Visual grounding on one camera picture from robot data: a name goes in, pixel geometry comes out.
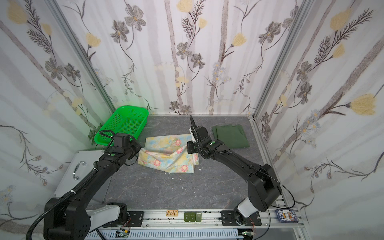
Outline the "green skirt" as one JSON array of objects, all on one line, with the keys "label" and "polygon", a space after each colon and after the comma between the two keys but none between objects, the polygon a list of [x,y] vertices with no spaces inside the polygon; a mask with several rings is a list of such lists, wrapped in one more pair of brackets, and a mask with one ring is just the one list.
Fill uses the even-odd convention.
[{"label": "green skirt", "polygon": [[212,131],[215,139],[222,141],[230,149],[250,146],[242,125],[213,126]]}]

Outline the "floral pastel skirt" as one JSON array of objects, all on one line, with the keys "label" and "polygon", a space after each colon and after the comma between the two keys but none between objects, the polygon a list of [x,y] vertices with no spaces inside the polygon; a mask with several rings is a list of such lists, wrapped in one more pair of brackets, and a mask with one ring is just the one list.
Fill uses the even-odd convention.
[{"label": "floral pastel skirt", "polygon": [[166,173],[193,174],[199,156],[188,153],[191,140],[190,134],[148,137],[139,152],[138,164]]}]

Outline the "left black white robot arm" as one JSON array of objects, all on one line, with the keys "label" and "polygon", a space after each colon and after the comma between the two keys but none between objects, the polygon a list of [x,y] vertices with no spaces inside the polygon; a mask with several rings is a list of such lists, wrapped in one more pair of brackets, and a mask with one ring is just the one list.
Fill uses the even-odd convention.
[{"label": "left black white robot arm", "polygon": [[131,218],[126,204],[109,204],[91,211],[87,207],[104,183],[141,148],[131,135],[113,134],[111,143],[85,178],[62,197],[52,198],[46,203],[45,211],[28,229],[26,239],[32,239],[40,222],[44,223],[43,237],[46,240],[83,240],[89,232],[104,225],[128,223]]}]

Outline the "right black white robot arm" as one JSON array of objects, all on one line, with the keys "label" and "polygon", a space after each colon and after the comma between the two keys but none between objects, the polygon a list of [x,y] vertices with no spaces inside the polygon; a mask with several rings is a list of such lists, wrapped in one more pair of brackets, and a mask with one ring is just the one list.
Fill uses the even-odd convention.
[{"label": "right black white robot arm", "polygon": [[188,154],[200,154],[204,159],[212,159],[224,164],[238,174],[248,185],[248,197],[234,208],[234,218],[238,225],[245,225],[256,212],[266,212],[282,193],[280,182],[272,166],[253,163],[230,150],[224,142],[211,139],[203,126],[197,126],[190,116]]}]

